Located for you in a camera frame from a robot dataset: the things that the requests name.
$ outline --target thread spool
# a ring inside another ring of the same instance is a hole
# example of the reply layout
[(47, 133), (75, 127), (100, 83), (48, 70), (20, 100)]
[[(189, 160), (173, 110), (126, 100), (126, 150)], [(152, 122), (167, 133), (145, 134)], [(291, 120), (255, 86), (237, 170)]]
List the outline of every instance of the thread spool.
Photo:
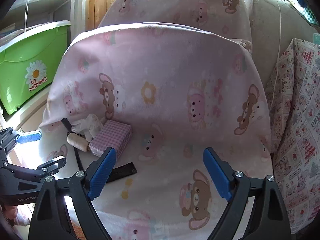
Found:
[(68, 135), (67, 142), (83, 152), (88, 151), (89, 142), (75, 133), (70, 133)]

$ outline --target pink checkered box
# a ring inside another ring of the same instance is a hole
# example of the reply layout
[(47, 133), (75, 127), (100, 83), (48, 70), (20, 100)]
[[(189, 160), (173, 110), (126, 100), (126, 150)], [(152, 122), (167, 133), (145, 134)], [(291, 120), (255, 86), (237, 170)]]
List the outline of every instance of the pink checkered box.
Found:
[(89, 143), (94, 155), (100, 157), (108, 147), (117, 152), (117, 160), (132, 135), (131, 125), (108, 120), (97, 136)]

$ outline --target silver screw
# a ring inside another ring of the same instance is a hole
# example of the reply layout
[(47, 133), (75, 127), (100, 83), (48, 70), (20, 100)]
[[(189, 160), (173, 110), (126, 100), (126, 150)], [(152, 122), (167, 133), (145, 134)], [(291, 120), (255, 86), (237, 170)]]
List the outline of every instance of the silver screw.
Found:
[(53, 180), (53, 177), (52, 177), (52, 176), (48, 176), (48, 177), (45, 178), (45, 180), (46, 180), (47, 182), (50, 182), (50, 181)]
[(242, 171), (236, 171), (236, 172), (235, 172), (235, 175), (236, 175), (238, 178), (242, 178), (242, 177), (243, 177), (243, 172), (242, 172)]
[(268, 176), (267, 176), (267, 180), (269, 180), (269, 181), (274, 181), (274, 180), (275, 180), (275, 177), (274, 177), (274, 176), (271, 176), (271, 175), (268, 175)]
[(77, 177), (83, 177), (83, 176), (84, 176), (84, 171), (78, 171), (78, 172), (76, 173), (76, 176), (77, 176)]

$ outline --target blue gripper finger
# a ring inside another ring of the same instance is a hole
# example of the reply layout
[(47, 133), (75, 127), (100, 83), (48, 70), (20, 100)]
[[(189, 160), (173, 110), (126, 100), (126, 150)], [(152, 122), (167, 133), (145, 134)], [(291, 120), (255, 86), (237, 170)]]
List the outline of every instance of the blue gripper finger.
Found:
[(205, 149), (203, 152), (203, 162), (217, 188), (217, 191), (219, 192), (219, 195), (225, 198), (226, 201), (230, 202), (232, 198), (230, 180), (208, 149)]
[(25, 132), (19, 134), (19, 136), (16, 138), (16, 142), (23, 144), (27, 142), (34, 142), (41, 139), (41, 132), (39, 131), (32, 131), (32, 132)]
[(106, 184), (113, 167), (116, 164), (116, 160), (116, 151), (114, 149), (111, 149), (90, 181), (90, 190), (88, 192), (88, 197), (91, 199), (91, 201), (93, 201), (94, 198), (100, 196), (102, 189)]

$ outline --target green storage box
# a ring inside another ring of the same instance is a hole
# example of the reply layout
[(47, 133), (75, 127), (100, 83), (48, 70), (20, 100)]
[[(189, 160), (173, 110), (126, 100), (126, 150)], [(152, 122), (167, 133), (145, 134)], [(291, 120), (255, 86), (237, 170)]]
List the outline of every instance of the green storage box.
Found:
[(53, 81), (67, 49), (70, 25), (41, 25), (0, 47), (0, 101), (8, 114)]

